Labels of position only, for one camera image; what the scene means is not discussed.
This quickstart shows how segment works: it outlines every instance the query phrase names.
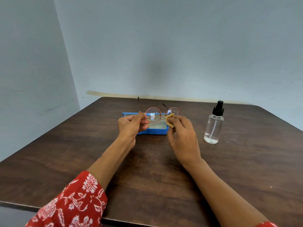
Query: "wooden table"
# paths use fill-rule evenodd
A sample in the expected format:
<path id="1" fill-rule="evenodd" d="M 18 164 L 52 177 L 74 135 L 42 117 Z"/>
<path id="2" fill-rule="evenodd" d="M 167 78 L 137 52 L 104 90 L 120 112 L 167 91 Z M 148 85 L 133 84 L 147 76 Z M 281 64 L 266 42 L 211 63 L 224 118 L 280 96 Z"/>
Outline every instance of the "wooden table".
<path id="1" fill-rule="evenodd" d="M 163 101 L 142 99 L 139 108 Z M 215 103 L 164 101 L 193 123 L 210 167 L 279 227 L 303 226 L 303 132 L 258 106 L 224 104 L 219 143 L 203 140 Z M 42 207 L 115 140 L 136 99 L 100 98 L 0 163 L 0 201 Z M 109 184 L 102 223 L 219 226 L 165 135 L 141 135 Z"/>

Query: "white tube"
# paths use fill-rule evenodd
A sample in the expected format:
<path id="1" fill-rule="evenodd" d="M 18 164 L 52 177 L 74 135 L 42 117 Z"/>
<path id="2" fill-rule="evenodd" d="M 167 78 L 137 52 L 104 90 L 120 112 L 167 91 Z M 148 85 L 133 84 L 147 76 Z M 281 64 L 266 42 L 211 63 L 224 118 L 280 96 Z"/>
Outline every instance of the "white tube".
<path id="1" fill-rule="evenodd" d="M 214 133 L 214 129 L 216 127 L 216 123 L 217 123 L 217 120 L 214 121 L 214 128 L 212 129 L 212 132 L 211 132 L 211 134 L 209 136 L 209 139 L 212 137 L 212 134 Z"/>

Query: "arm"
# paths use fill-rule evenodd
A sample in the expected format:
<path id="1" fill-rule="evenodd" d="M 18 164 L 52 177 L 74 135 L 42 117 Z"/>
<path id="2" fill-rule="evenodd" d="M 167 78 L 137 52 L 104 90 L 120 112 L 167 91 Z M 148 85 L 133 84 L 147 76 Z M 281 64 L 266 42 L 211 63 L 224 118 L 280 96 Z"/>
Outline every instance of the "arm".
<path id="1" fill-rule="evenodd" d="M 168 119 L 169 144 L 177 159 L 195 180 L 222 227 L 254 227 L 267 218 L 221 180 L 201 158 L 196 133 L 189 119 L 173 116 Z"/>
<path id="2" fill-rule="evenodd" d="M 104 193 L 115 171 L 135 145 L 138 132 L 149 127 L 143 113 L 118 120 L 119 135 L 102 156 L 80 173 L 26 226 L 99 226 L 107 197 Z"/>

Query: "person's right arm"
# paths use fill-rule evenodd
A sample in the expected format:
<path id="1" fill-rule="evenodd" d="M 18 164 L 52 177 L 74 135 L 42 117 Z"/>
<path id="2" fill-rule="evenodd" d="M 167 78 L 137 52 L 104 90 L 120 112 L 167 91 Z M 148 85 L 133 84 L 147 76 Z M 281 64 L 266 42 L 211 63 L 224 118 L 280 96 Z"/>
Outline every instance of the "person's right arm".
<path id="1" fill-rule="evenodd" d="M 169 145 L 195 180 L 222 227 L 276 226 L 221 180 L 201 158 L 197 136 L 189 119 L 175 115 L 168 120 L 176 128 L 176 133 L 169 128 Z"/>

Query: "person's left arm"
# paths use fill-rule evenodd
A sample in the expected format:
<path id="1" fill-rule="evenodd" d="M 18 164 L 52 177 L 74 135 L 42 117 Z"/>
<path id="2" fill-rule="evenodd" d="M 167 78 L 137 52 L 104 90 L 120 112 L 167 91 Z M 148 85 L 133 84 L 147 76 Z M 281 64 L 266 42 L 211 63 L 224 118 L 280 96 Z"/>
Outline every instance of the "person's left arm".
<path id="1" fill-rule="evenodd" d="M 120 118 L 117 139 L 25 226 L 99 226 L 107 202 L 104 191 L 134 147 L 137 133 L 146 130 L 148 124 L 143 113 Z"/>

